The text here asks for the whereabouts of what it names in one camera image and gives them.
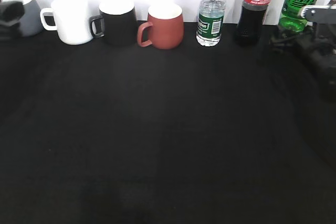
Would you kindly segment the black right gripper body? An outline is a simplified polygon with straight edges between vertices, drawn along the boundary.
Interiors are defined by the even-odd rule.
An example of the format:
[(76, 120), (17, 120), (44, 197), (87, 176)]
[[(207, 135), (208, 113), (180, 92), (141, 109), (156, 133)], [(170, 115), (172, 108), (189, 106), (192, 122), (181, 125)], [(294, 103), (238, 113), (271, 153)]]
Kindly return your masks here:
[(320, 97), (335, 100), (335, 34), (307, 28), (294, 40), (294, 52), (317, 82)]

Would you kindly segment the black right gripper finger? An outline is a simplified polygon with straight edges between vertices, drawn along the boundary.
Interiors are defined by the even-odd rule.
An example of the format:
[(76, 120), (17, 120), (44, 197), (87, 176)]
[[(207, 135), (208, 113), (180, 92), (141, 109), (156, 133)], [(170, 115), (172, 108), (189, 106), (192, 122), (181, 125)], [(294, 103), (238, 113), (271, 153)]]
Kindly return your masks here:
[(335, 4), (306, 5), (300, 9), (299, 17), (313, 23), (335, 23)]

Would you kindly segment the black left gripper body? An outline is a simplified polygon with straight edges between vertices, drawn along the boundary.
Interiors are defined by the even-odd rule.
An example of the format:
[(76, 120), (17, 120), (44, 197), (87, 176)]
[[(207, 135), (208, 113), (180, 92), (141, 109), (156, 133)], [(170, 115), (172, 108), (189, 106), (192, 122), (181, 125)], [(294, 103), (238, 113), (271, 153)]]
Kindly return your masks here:
[(12, 40), (22, 36), (20, 19), (23, 15), (23, 2), (1, 2), (1, 41)]

